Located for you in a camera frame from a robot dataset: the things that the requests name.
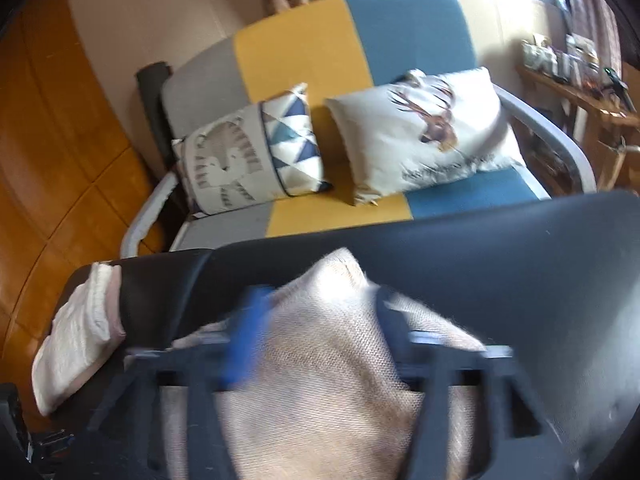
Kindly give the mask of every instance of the sofa backrest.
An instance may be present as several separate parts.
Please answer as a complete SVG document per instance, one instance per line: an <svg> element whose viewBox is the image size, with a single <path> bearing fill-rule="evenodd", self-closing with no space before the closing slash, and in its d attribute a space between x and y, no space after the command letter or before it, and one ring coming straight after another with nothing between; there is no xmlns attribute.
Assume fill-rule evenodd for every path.
<svg viewBox="0 0 640 480"><path fill-rule="evenodd" d="M458 0L319 0L271 16L176 71L162 102L176 138L293 85L308 83L326 164L346 160L323 101L397 80L476 67Z"/></svg>

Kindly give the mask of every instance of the deer print pillow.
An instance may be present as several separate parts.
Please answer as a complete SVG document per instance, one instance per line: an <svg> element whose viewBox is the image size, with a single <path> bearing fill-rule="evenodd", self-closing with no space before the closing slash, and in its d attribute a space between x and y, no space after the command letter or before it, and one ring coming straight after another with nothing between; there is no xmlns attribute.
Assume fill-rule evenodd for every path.
<svg viewBox="0 0 640 480"><path fill-rule="evenodd" d="M325 102L344 140L356 203L524 165L485 68L411 70L397 84Z"/></svg>
<svg viewBox="0 0 640 480"><path fill-rule="evenodd" d="M174 150L197 218L328 187L306 84L207 124Z"/></svg>

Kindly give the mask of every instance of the folded cloth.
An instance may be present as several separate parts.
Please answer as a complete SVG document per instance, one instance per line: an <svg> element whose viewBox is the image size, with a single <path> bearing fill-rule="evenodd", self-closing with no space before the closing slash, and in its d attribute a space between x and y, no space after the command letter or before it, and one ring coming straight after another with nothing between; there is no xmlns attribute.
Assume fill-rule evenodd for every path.
<svg viewBox="0 0 640 480"><path fill-rule="evenodd" d="M378 286L346 249L329 254L275 291L254 375L216 402L231 457L244 480L393 479L406 452L422 394L398 375L377 322ZM396 294L390 306L413 330L449 346L482 350L471 335ZM206 330L215 330L208 326ZM176 346L197 344L185 338ZM188 479L186 389L161 392L168 473ZM466 478L478 393L450 389L451 480Z"/></svg>
<svg viewBox="0 0 640 480"><path fill-rule="evenodd" d="M42 415L78 391L124 340L120 322L120 266L93 264L89 278L56 313L51 334L31 367Z"/></svg>

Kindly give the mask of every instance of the gray metal armrest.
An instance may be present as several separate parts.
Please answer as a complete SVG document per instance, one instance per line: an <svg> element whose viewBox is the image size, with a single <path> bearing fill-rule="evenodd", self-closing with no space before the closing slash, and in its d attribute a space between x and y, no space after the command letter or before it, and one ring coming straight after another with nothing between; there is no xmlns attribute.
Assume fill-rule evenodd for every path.
<svg viewBox="0 0 640 480"><path fill-rule="evenodd" d="M120 244L120 257L132 258L138 256L138 246L148 234L149 229L158 219L158 215L167 199L178 185L178 176L170 171L158 183L153 193L146 199L142 209L138 212Z"/></svg>
<svg viewBox="0 0 640 480"><path fill-rule="evenodd" d="M494 88L505 110L525 126L531 128L540 139L560 155L569 169L572 180L580 182L582 192L595 193L596 179L593 176L591 165L580 147L555 124L515 95L499 86L494 85Z"/></svg>

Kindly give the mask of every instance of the animal illustration on pillow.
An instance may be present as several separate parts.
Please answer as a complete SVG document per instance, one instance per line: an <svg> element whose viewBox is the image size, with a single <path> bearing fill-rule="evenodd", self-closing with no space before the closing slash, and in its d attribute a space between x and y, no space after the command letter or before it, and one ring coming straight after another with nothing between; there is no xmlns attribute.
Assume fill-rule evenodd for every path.
<svg viewBox="0 0 640 480"><path fill-rule="evenodd" d="M217 187L226 208L234 206L232 192L245 202L255 202L240 180L262 170L255 148L241 124L241 118L236 122L223 121L200 134L196 141L196 184L200 189Z"/></svg>
<svg viewBox="0 0 640 480"><path fill-rule="evenodd" d="M451 86L441 78L434 78L434 82L424 90L429 90L431 96L436 99L436 104L443 109L441 114L430 114L419 104L412 101L401 86L398 90L390 90L391 102L398 105L402 112L413 112L426 124L420 133L420 142L438 142L439 150L446 152L458 145L458 137L451 126L451 109L456 102L455 94Z"/></svg>

